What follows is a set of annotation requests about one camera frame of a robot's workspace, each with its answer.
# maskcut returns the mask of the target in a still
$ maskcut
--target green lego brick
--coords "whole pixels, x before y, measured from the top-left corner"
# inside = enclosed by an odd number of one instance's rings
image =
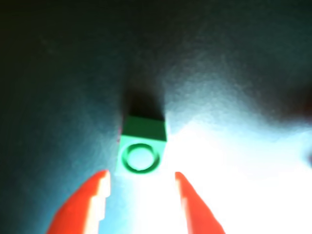
[[[128,117],[117,157],[117,173],[147,174],[159,168],[167,143],[165,122]]]
[[[164,121],[134,116],[126,119],[122,135],[167,141]]]

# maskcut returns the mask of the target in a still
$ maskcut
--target green cube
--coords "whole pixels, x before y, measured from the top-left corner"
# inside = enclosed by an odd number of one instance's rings
[[[120,138],[116,172],[155,172],[161,164],[166,143],[164,121],[128,116]]]

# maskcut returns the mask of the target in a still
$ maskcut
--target green block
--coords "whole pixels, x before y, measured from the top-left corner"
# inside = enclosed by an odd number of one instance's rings
[[[118,150],[120,174],[147,174],[157,171],[167,143],[164,121],[128,116]]]

